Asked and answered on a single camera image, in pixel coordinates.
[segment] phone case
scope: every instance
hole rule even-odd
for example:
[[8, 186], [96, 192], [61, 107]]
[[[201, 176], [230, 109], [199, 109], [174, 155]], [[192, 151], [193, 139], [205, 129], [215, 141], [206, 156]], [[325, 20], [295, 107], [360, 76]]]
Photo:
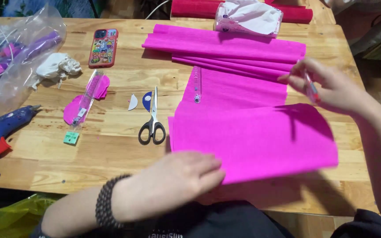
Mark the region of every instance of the phone case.
[[[98, 30], [106, 30], [107, 32], [104, 37], [96, 38], [95, 33]], [[93, 33], [88, 65], [90, 68], [108, 68], [114, 65], [119, 31], [117, 29], [98, 30]]]

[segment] hand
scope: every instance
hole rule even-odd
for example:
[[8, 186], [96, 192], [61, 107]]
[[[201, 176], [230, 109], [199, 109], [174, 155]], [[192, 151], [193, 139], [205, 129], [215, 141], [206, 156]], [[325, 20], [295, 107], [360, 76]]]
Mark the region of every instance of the hand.
[[353, 116], [362, 114], [372, 105], [380, 106], [347, 75], [314, 59], [299, 61], [291, 69], [290, 74], [280, 76], [277, 80], [289, 84], [296, 91], [306, 95], [306, 84], [302, 76], [305, 69], [311, 79], [321, 85], [321, 88], [317, 88], [321, 100], [318, 105], [326, 110]]
[[111, 197], [114, 218], [138, 221], [167, 213], [220, 185], [225, 172], [211, 154], [168, 154], [139, 174], [119, 181]]

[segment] tissue box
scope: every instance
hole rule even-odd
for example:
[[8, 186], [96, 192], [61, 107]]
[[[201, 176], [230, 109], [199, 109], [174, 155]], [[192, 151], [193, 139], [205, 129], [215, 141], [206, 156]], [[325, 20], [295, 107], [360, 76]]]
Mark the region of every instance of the tissue box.
[[283, 12], [257, 0], [226, 0], [215, 14], [215, 31], [276, 38]]

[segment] scissor handle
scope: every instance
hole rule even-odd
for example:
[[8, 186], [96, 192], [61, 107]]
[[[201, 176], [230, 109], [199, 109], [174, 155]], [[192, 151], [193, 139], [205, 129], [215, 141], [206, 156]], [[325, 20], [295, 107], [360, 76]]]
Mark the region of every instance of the scissor handle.
[[[155, 138], [155, 133], [158, 128], [162, 131], [162, 139], [159, 141]], [[164, 129], [164, 126], [160, 122], [156, 122], [154, 125], [154, 134], [152, 135], [152, 139], [154, 140], [154, 144], [161, 144], [166, 139], [166, 129]]]
[[[139, 130], [139, 134], [138, 134], [138, 140], [139, 140], [139, 143], [140, 144], [143, 144], [143, 145], [147, 145], [149, 144], [150, 140], [151, 140], [151, 124], [152, 124], [152, 119], [149, 121], [149, 122], [146, 122]], [[148, 129], [148, 139], [146, 141], [142, 140], [140, 138], [140, 135], [142, 134], [142, 132], [145, 130], [145, 129]]]

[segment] crumpled white paper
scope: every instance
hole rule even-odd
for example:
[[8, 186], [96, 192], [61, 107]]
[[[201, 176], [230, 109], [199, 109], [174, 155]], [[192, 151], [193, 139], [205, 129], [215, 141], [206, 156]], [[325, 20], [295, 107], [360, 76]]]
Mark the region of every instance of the crumpled white paper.
[[217, 9], [215, 30], [275, 38], [282, 19], [282, 11], [258, 0], [226, 0]]
[[67, 77], [67, 74], [76, 75], [81, 70], [82, 68], [80, 67], [80, 63], [71, 58], [68, 54], [53, 53], [36, 69], [37, 75], [42, 78], [40, 78], [31, 87], [34, 90], [37, 90], [36, 85], [47, 78], [56, 83], [58, 88], [60, 88], [63, 79]]

